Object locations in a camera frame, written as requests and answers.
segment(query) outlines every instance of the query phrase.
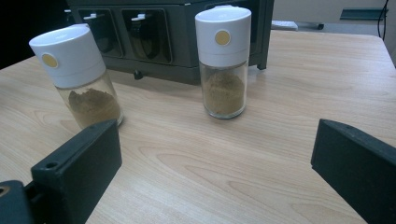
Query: yellow button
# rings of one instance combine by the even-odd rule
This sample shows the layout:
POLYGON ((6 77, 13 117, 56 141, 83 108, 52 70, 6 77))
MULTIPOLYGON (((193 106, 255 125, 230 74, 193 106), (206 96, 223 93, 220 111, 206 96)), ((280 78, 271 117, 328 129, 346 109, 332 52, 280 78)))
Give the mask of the yellow button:
POLYGON ((215 36, 216 42, 220 45, 227 45, 230 43, 230 34, 227 31, 218 31, 215 36))
POLYGON ((58 66, 58 62, 56 61, 56 59, 50 55, 50 54, 43 54, 43 56, 41 56, 41 59, 43 60, 43 62, 48 65, 49 67, 57 67, 58 66))

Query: glass jar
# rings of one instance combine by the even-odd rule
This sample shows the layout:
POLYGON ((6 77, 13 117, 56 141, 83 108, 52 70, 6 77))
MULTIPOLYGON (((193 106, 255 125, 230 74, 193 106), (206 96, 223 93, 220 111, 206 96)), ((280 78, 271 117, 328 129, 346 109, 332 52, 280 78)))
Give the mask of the glass jar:
POLYGON ((200 63, 201 85, 206 111, 217 119, 231 119, 245 109, 248 61, 230 67, 200 63))
POLYGON ((50 31, 29 41, 79 127, 123 119, 117 94, 88 24, 50 31))
POLYGON ((122 122, 122 110, 107 71, 86 85, 56 89, 81 129, 107 119, 116 119, 119 125, 122 122))

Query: screw hole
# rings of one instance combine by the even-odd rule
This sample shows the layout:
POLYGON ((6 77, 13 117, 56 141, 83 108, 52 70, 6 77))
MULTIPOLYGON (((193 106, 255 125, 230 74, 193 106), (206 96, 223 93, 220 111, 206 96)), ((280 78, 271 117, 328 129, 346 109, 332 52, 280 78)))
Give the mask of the screw hole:
POLYGON ((57 165, 58 165, 58 162, 53 161, 53 162, 48 163, 48 164, 46 165, 46 168, 47 168, 47 169, 52 169, 52 168, 54 168, 54 167, 57 166, 57 165))

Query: spice jar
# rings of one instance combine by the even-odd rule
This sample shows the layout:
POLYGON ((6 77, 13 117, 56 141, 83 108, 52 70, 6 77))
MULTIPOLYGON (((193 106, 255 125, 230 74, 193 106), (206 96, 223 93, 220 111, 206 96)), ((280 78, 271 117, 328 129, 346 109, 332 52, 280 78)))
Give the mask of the spice jar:
POLYGON ((201 86, 206 111, 231 119, 246 106, 251 12, 214 7, 195 16, 201 86))
POLYGON ((122 122, 117 94, 87 24, 39 35, 29 45, 81 129, 107 119, 122 122))

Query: black device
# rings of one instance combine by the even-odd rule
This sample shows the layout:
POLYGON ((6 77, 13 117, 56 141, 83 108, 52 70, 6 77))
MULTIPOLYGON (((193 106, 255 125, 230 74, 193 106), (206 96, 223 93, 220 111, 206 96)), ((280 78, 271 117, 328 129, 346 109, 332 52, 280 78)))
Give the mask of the black device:
POLYGON ((93 124, 33 166, 25 187, 0 183, 0 223, 85 223, 121 164, 117 121, 93 124))
POLYGON ((88 23, 107 68, 200 82, 195 15, 216 6, 252 13, 248 64, 266 68, 274 0, 66 0, 76 23, 88 23))
POLYGON ((396 148, 321 119, 312 168, 368 223, 396 223, 396 148))

